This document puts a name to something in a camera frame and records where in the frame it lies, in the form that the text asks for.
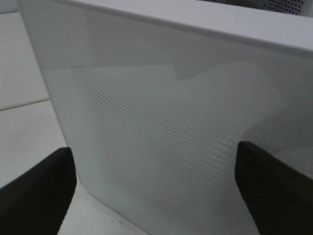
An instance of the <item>white floor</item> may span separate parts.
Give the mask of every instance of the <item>white floor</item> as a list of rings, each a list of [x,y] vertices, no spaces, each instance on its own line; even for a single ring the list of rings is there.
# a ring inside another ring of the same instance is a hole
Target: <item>white floor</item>
[[[66,146],[19,13],[0,15],[0,187]],[[146,235],[77,182],[59,235]]]

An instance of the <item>white wall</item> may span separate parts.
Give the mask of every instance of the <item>white wall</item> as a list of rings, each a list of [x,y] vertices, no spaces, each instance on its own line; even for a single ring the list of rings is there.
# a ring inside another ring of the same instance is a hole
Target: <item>white wall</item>
[[[0,0],[0,14],[17,12],[18,3],[16,0]]]

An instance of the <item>perforated vent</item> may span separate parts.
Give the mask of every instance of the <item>perforated vent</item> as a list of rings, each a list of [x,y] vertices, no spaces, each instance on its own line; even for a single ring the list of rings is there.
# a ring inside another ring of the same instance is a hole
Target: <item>perforated vent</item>
[[[303,3],[302,0],[269,0],[263,7],[269,11],[298,15]]]
[[[189,234],[228,234],[230,217],[245,222],[234,202],[238,125],[96,69],[73,74],[104,184]]]

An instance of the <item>tile grout line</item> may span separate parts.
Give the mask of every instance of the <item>tile grout line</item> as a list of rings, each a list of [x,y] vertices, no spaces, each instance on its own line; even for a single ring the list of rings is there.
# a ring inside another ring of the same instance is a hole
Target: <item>tile grout line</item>
[[[27,106],[27,105],[31,105],[31,104],[37,104],[37,103],[45,102],[45,101],[48,101],[48,100],[50,100],[50,98],[49,97],[45,97],[45,98],[41,98],[41,99],[35,99],[35,100],[32,100],[32,101],[27,101],[27,102],[24,102],[24,103],[12,104],[12,105],[1,107],[0,108],[0,112],[1,111],[5,111],[5,110],[10,110],[10,109],[16,109],[16,108]]]

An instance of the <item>black rubber pad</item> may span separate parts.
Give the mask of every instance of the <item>black rubber pad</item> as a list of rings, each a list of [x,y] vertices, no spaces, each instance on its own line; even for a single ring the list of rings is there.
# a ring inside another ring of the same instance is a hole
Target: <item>black rubber pad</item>
[[[72,152],[60,148],[0,189],[0,234],[56,235],[75,187]]]
[[[261,235],[313,235],[312,179],[250,142],[238,145],[235,178]]]

